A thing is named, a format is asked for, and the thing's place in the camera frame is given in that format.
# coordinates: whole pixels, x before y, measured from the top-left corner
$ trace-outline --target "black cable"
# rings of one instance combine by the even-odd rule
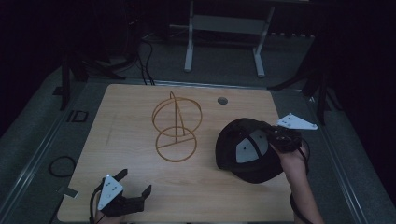
[[[73,171],[71,172],[71,174],[68,174],[68,175],[58,175],[58,174],[55,174],[55,173],[52,171],[52,166],[53,166],[53,164],[54,164],[56,161],[59,161],[59,160],[61,160],[61,159],[68,159],[68,160],[70,160],[70,161],[72,162],[72,164],[73,164]],[[57,159],[55,159],[54,161],[52,161],[52,162],[49,164],[49,168],[48,168],[49,173],[50,173],[51,175],[56,176],[56,177],[60,177],[60,178],[72,176],[75,169],[76,169],[76,162],[75,162],[75,160],[74,160],[73,158],[71,158],[71,157],[69,157],[69,156],[61,156],[61,157],[58,157]]]
[[[99,192],[99,190],[101,189],[102,186],[103,186],[103,183],[93,191],[93,194],[90,199],[90,224],[95,223],[95,219],[93,216],[93,200],[95,198],[95,195]]]
[[[142,42],[145,44],[148,44],[150,46],[150,52],[148,54],[148,58],[146,59],[146,65],[143,65],[142,58],[140,57],[139,54],[137,55],[137,60],[139,61],[139,65],[140,65],[140,67],[139,66],[137,66],[137,67],[140,69],[141,76],[142,76],[143,81],[145,82],[145,85],[148,84],[146,81],[146,76],[147,76],[150,84],[152,86],[155,86],[154,79],[151,77],[151,74],[149,73],[149,59],[152,54],[152,45],[148,41],[143,40],[143,39],[142,39]]]
[[[151,74],[149,73],[149,59],[151,58],[151,55],[152,55],[152,45],[148,41],[143,40],[143,39],[142,39],[142,42],[149,46],[149,54],[148,54],[148,58],[146,59],[145,71],[146,71],[146,74],[148,75],[151,85],[155,86],[154,80],[152,79]]]
[[[308,160],[311,154],[311,149],[309,148],[308,142],[306,142],[305,139],[302,138],[302,142],[304,142],[306,144],[306,154],[307,156],[305,156],[305,154],[303,153],[303,151],[301,150],[301,148],[297,148],[297,150],[300,152],[300,154],[303,156],[304,159],[304,164],[305,164],[305,171],[306,174],[308,175],[309,172],[309,167],[308,167]],[[296,216],[303,221],[305,224],[312,224],[311,221],[308,220],[308,218],[306,218],[298,209],[298,206],[296,204],[296,202],[294,201],[293,198],[293,194],[290,195],[290,205],[291,205],[291,209],[293,210],[293,212],[296,214]]]
[[[102,221],[102,219],[105,217],[105,215],[102,215],[99,220],[96,222],[96,224],[98,224],[100,221]]]

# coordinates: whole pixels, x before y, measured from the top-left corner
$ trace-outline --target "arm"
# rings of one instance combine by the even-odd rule
[[[301,150],[306,154],[307,150],[304,146],[301,147]],[[286,174],[291,193],[301,214],[312,223],[324,223],[306,176],[304,158],[301,153],[298,150],[290,153],[280,153],[277,149],[276,153],[280,158],[280,164]],[[303,223],[295,215],[294,219],[295,223]]]

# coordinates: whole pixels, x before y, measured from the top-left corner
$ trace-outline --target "dark background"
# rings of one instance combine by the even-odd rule
[[[103,33],[115,31],[104,30],[95,14],[104,2],[1,0],[0,135],[20,114],[47,75],[61,65],[67,52],[81,50],[94,59],[107,59],[111,38]],[[167,37],[169,24],[186,25],[188,22],[189,1],[129,2],[136,4],[134,15],[163,38]],[[200,1],[198,9],[210,14],[215,8],[221,13],[221,2]],[[233,11],[233,3],[237,1],[228,2],[230,4],[223,7],[224,15],[229,13],[227,10]],[[262,16],[257,7],[249,12],[236,8],[234,12]],[[312,64],[321,66],[323,62],[331,62],[330,85],[394,203],[395,15],[396,6],[392,1],[357,1],[352,7],[343,6],[342,9],[278,4],[270,27],[270,32],[277,34],[317,37],[316,41],[321,44],[310,50],[315,55]],[[110,47],[114,47],[116,53],[124,53],[118,46]],[[332,54],[316,55],[318,52]]]

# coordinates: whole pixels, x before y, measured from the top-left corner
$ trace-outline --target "white stand leg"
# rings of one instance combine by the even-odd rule
[[[258,77],[264,77],[264,67],[262,65],[262,56],[260,53],[262,52],[262,45],[264,44],[265,37],[267,36],[268,33],[268,28],[271,23],[271,19],[274,15],[274,7],[271,7],[270,12],[268,14],[267,20],[264,23],[264,26],[262,27],[262,33],[260,35],[260,42],[259,45],[253,49],[253,56],[254,56],[254,62],[256,64],[256,70],[257,70],[257,76]]]
[[[187,46],[186,62],[184,63],[184,71],[185,72],[190,72],[192,69],[192,54],[193,54],[193,50],[194,50],[194,44],[192,42],[192,33],[193,33],[192,20],[194,17],[193,4],[194,4],[194,2],[192,0],[190,0],[189,44]]]

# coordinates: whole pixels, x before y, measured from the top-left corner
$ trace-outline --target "black baseball cap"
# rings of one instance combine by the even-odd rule
[[[280,159],[268,143],[265,129],[271,126],[255,119],[236,119],[219,134],[216,164],[242,180],[260,184],[283,172]]]

